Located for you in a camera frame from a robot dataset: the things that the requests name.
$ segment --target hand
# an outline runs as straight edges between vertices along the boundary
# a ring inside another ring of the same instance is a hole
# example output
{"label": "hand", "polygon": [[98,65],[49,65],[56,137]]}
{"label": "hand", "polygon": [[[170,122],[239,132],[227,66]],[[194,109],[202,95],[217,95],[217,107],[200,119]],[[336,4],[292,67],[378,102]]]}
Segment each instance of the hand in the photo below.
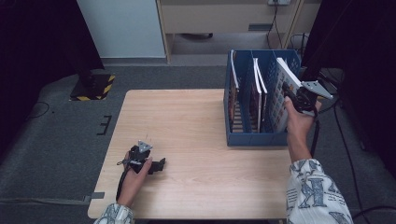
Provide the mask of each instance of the hand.
{"label": "hand", "polygon": [[[125,159],[128,159],[128,156],[129,154],[127,152],[125,155]],[[135,173],[133,169],[129,169],[122,183],[121,193],[119,199],[117,200],[117,204],[131,208],[134,202],[134,197],[142,188],[151,164],[152,158],[150,157],[146,160],[145,164],[143,164],[143,167],[140,170],[139,174]]]}
{"label": "hand", "polygon": [[[291,161],[311,159],[306,137],[314,123],[314,118],[299,113],[288,96],[285,97],[285,107],[288,111],[288,145]],[[319,111],[321,102],[317,101],[315,107]]]}

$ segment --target white wall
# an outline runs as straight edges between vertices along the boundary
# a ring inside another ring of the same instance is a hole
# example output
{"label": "white wall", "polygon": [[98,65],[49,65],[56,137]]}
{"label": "white wall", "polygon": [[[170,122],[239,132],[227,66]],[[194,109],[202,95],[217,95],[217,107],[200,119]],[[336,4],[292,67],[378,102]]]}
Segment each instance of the white wall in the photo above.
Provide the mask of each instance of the white wall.
{"label": "white wall", "polygon": [[165,58],[155,0],[78,0],[101,58]]}

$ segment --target gray carpet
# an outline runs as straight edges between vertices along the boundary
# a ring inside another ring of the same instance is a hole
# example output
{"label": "gray carpet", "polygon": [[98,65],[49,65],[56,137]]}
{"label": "gray carpet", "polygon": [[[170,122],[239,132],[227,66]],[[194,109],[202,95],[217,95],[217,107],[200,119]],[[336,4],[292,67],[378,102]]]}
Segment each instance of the gray carpet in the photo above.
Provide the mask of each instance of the gray carpet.
{"label": "gray carpet", "polygon": [[[225,66],[108,67],[114,84],[105,100],[73,102],[69,94],[78,77],[49,84],[40,93],[31,117],[0,167],[0,198],[50,198],[81,201],[94,191],[125,93],[136,89],[221,89]],[[330,106],[324,101],[322,108]],[[363,208],[396,206],[396,180],[374,152],[362,151],[347,113],[337,107],[352,156]],[[106,135],[101,123],[111,116]],[[319,117],[315,157],[343,192],[352,215],[359,211],[346,149],[332,110]],[[93,223],[88,205],[1,203],[0,223]],[[372,223],[392,223],[396,213],[377,210]],[[355,223],[365,223],[357,218]]]}

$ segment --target patterned sleeve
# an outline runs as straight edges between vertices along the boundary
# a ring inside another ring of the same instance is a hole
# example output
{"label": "patterned sleeve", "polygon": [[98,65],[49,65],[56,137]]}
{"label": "patterned sleeve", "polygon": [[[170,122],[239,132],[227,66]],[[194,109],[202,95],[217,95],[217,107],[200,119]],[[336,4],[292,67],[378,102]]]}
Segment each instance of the patterned sleeve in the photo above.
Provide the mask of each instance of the patterned sleeve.
{"label": "patterned sleeve", "polygon": [[96,219],[94,224],[126,224],[132,223],[134,214],[132,210],[123,205],[112,203],[102,214],[101,217]]}
{"label": "patterned sleeve", "polygon": [[290,166],[287,218],[288,224],[353,223],[343,195],[314,159]]}

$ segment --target blue plastic crate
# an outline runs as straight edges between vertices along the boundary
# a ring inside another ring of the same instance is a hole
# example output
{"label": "blue plastic crate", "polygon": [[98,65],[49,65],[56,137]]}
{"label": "blue plastic crate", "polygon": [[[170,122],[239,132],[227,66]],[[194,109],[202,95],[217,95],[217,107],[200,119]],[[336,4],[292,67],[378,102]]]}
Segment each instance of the blue plastic crate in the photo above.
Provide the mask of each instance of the blue plastic crate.
{"label": "blue plastic crate", "polygon": [[276,84],[276,58],[281,57],[288,64],[289,69],[296,76],[300,72],[300,59],[295,50],[292,49],[263,49],[263,50],[235,50],[235,58],[233,59],[235,73],[240,85],[237,95],[237,115],[233,121],[233,126],[238,125],[239,129],[231,130],[231,120],[229,116],[229,103],[231,96],[230,75],[231,68],[231,52],[228,54],[226,82],[224,88],[224,118],[226,126],[227,145],[232,146],[286,146],[287,133],[274,133],[269,119],[268,111],[271,105],[268,104],[265,111],[265,122],[263,130],[260,133],[254,133],[251,125],[251,116],[249,115],[250,102],[250,85],[254,81],[253,58],[259,58],[259,67],[268,90],[267,99],[273,98]]}

